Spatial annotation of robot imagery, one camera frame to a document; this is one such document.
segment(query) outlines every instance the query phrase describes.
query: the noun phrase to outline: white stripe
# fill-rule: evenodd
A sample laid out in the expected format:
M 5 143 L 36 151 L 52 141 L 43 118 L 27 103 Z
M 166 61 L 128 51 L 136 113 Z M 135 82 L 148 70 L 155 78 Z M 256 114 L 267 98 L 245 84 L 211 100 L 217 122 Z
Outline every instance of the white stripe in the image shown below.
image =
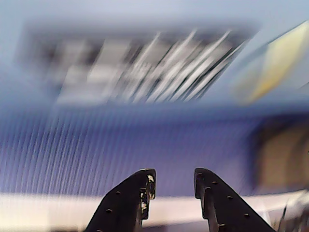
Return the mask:
M 159 77 L 162 72 L 164 72 L 166 69 L 170 69 L 170 66 L 173 64 L 173 61 L 175 58 L 181 53 L 181 51 L 190 43 L 190 41 L 193 39 L 194 35 L 196 33 L 195 31 L 192 31 L 190 35 L 185 39 L 183 43 L 181 43 L 170 55 L 170 57 L 166 60 L 166 63 L 164 64 L 163 68 L 158 68 L 154 70 L 154 72 L 145 80 L 145 83 L 143 83 L 143 86 L 140 88 L 140 90 L 137 92 L 134 102 L 138 102 L 141 100 L 141 98 L 145 97 L 145 93 L 147 93 L 147 90 L 154 82 L 154 78 Z
M 162 94 L 158 101 L 164 101 L 165 98 L 170 96 L 177 88 L 178 86 L 184 81 L 187 75 L 189 75 L 195 68 L 198 66 L 203 66 L 204 69 L 207 68 L 207 64 L 210 65 L 213 62 L 213 57 L 210 57 L 210 59 L 207 60 L 207 62 L 204 62 L 206 58 L 208 58 L 211 53 L 217 49 L 220 44 L 227 38 L 230 31 L 226 32 L 218 41 L 216 41 L 214 44 L 206 46 L 204 50 L 201 52 L 201 54 L 194 59 L 188 66 L 183 70 L 181 74 L 177 77 L 176 81 Z
M 296 206 L 304 191 L 278 195 L 244 197 L 258 213 Z M 0 231 L 50 231 L 50 229 L 84 229 L 101 197 L 59 197 L 36 195 L 0 195 Z M 287 211 L 286 218 L 294 217 Z M 280 219 L 280 215 L 271 218 Z M 200 200 L 194 197 L 162 197 L 150 201 L 149 219 L 144 227 L 204 221 Z
M 242 44 L 239 45 L 236 49 L 233 50 L 231 54 L 229 54 L 217 67 L 215 67 L 211 73 L 203 80 L 201 81 L 198 86 L 186 97 L 186 99 L 191 99 L 194 97 L 202 88 L 219 72 L 221 71 L 227 64 L 229 64 L 228 59 L 234 55 L 240 48 L 242 47 Z

